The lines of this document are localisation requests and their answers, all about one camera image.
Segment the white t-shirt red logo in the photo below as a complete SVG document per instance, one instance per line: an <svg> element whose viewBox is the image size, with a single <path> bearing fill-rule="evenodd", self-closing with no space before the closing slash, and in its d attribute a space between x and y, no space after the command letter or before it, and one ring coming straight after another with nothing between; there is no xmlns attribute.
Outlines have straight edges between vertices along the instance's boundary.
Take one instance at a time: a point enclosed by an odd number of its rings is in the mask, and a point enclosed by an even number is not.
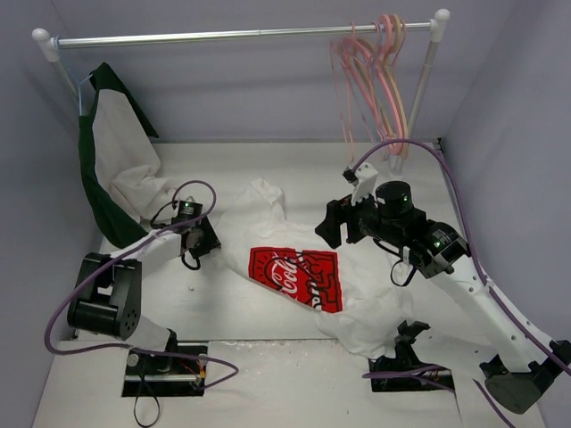
<svg viewBox="0 0 571 428"><path fill-rule="evenodd" d="M367 260L352 245L330 249L313 226L288 220L283 204L279 187L254 179L215 226L216 263L307 309L350 353L395 358L397 328L413 315L402 287L409 270L379 251Z"/></svg>

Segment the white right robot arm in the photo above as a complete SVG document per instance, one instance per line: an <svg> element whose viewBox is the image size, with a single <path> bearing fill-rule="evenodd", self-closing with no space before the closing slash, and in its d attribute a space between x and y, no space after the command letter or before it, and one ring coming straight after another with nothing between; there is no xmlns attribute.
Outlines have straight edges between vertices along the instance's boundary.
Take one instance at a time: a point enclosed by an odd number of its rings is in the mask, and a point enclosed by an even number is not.
<svg viewBox="0 0 571 428"><path fill-rule="evenodd" d="M445 367L469 376L509 412L522 415L568 369L569 341L555 341L531 326L497 286L481 279L466 241L415 208L409 184L389 181L359 201L350 195L332 200L315 232L333 249L366 237L392 245L399 260L446 293L489 342L479 346L427 323L402 322L394 355L404 374Z"/></svg>

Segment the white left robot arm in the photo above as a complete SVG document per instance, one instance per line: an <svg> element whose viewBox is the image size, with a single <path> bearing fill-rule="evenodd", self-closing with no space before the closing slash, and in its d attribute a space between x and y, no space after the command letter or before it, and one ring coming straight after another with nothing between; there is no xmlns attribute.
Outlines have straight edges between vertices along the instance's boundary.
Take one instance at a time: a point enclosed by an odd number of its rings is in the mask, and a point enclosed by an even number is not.
<svg viewBox="0 0 571 428"><path fill-rule="evenodd" d="M151 233L123 252L89 253L66 314L68 326L112 337L135 355L146 354L146 364L161 375L178 364L178 337L142 315L143 280L173 259L198 271L200 258L220 247L202 204L178 200L174 208L169 224L152 225Z"/></svg>

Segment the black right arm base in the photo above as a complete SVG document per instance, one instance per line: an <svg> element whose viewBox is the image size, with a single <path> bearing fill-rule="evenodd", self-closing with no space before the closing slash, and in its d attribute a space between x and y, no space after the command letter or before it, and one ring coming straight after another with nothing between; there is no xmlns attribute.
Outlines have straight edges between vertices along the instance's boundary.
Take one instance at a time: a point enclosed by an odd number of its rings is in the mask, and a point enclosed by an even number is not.
<svg viewBox="0 0 571 428"><path fill-rule="evenodd" d="M373 392L428 392L455 393L455 385L448 369L422 362L413 345L418 336L430 329L429 324L403 321L397 327L394 356L382 356L368 361L369 371L362 378L370 381Z"/></svg>

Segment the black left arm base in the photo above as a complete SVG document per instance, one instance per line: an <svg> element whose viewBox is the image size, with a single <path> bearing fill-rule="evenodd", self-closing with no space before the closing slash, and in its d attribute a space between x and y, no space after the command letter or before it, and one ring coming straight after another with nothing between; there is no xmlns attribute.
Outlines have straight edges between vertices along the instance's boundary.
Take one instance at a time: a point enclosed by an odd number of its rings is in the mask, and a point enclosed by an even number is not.
<svg viewBox="0 0 571 428"><path fill-rule="evenodd" d="M206 365L204 360L151 356L131 350L126 360L121 396L202 397Z"/></svg>

